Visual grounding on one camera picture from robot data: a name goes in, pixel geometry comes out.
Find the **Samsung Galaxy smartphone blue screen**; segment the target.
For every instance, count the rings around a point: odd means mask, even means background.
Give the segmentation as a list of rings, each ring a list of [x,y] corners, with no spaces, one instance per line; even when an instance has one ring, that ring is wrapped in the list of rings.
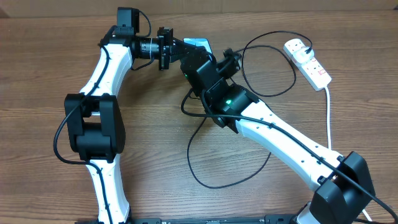
[[[204,47],[207,52],[212,54],[211,46],[208,39],[204,38],[184,38],[183,41],[187,44],[195,45],[197,47]]]

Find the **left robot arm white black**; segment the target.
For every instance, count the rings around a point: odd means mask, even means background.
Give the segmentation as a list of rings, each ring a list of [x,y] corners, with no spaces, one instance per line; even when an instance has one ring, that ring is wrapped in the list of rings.
[[[131,207],[121,178],[121,153],[126,142],[118,93],[135,59],[159,62],[165,70],[185,55],[184,43],[174,38],[173,30],[161,27],[157,37],[139,36],[142,11],[119,7],[117,23],[100,40],[100,58],[88,83],[78,94],[64,101],[65,119],[77,162],[90,172],[98,201],[95,223],[131,223]]]

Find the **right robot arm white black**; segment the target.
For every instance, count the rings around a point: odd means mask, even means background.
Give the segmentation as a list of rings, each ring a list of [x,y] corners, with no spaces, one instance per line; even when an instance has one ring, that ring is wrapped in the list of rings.
[[[239,69],[239,54],[228,50],[217,62],[204,49],[181,59],[190,92],[201,99],[203,118],[229,127],[275,155],[314,192],[294,223],[353,223],[375,192],[368,165],[356,152],[347,156],[327,149],[281,120],[252,91],[227,78]]]

